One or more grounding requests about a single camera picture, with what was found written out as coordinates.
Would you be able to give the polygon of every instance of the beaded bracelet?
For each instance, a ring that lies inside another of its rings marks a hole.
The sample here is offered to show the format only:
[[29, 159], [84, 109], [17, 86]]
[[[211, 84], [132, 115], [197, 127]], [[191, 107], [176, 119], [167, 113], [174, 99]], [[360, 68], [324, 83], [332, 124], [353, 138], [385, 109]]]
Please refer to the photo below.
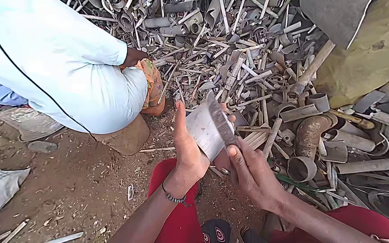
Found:
[[182, 203], [185, 207], [190, 207], [190, 206], [192, 206], [191, 204], [190, 204], [190, 205], [187, 205], [187, 203], [185, 203], [185, 198], [187, 197], [187, 195], [184, 195], [184, 197], [181, 198], [181, 199], [178, 199], [178, 198], [175, 198], [175, 197], [171, 196], [171, 195], [165, 190], [165, 188], [164, 188], [164, 186], [163, 186], [163, 182], [162, 182], [162, 189], [163, 189], [163, 191], [165, 192], [166, 198], [167, 198], [169, 201], [175, 202], [175, 203]]

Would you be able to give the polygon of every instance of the dirt ground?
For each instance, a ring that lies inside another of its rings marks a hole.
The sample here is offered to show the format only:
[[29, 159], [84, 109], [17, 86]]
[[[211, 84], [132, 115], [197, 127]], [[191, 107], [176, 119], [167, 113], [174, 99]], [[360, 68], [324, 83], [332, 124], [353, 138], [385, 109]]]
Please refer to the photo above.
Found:
[[[171, 125], [175, 112], [167, 105], [166, 117], [144, 115], [150, 136], [143, 149], [174, 146]], [[84, 231], [73, 242], [106, 242], [147, 198], [149, 177], [157, 163], [175, 157], [174, 151], [156, 151], [123, 156], [88, 134], [67, 128], [42, 141], [58, 144], [51, 154], [29, 151], [19, 142], [19, 132], [0, 121], [0, 133], [11, 143], [0, 146], [0, 169], [30, 167], [21, 189], [0, 210], [0, 234], [26, 227], [10, 242], [42, 243]], [[135, 186], [127, 201], [127, 187]], [[197, 200], [202, 224], [221, 218], [232, 226], [231, 242], [242, 242], [243, 226], [260, 230], [264, 212], [231, 184], [208, 170]]]

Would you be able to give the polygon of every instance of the hand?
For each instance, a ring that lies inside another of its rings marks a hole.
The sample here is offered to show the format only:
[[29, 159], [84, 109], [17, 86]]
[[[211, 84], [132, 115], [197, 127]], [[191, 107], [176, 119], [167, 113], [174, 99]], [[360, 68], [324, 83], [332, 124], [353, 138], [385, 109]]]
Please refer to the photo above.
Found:
[[230, 169], [232, 182], [258, 207], [276, 212], [284, 201], [286, 191], [275, 178], [262, 151], [252, 150], [240, 137], [238, 144], [241, 150], [235, 145], [227, 147], [232, 162]]
[[185, 106], [178, 100], [175, 103], [176, 167], [166, 178], [164, 187], [172, 196], [182, 198], [201, 179], [210, 165], [208, 158], [201, 153], [196, 141], [185, 126]]
[[138, 51], [136, 49], [127, 47], [127, 56], [125, 57], [124, 63], [120, 65], [121, 68], [125, 67], [134, 67], [138, 63], [138, 61], [148, 58], [148, 54], [142, 51]]

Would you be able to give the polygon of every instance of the white shirt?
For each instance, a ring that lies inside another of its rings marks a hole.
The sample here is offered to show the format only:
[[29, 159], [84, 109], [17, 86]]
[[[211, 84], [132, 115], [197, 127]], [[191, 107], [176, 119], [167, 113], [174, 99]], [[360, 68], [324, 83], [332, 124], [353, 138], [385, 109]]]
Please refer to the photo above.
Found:
[[[0, 0], [0, 44], [17, 66], [92, 133], [122, 129], [142, 109], [143, 72], [121, 65], [127, 45], [59, 0]], [[0, 50], [0, 84], [57, 122], [85, 131]]]

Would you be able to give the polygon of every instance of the knife blade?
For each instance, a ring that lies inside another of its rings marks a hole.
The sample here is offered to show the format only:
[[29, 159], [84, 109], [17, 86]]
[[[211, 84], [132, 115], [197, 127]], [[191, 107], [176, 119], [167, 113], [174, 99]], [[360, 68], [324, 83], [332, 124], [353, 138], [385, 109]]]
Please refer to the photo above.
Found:
[[228, 147], [231, 144], [238, 146], [236, 137], [233, 134], [232, 129], [229, 127], [225, 115], [220, 108], [220, 104], [215, 100], [214, 93], [212, 91], [210, 91], [207, 95], [207, 105], [211, 119], [213, 120], [221, 139], [224, 141], [225, 146]]

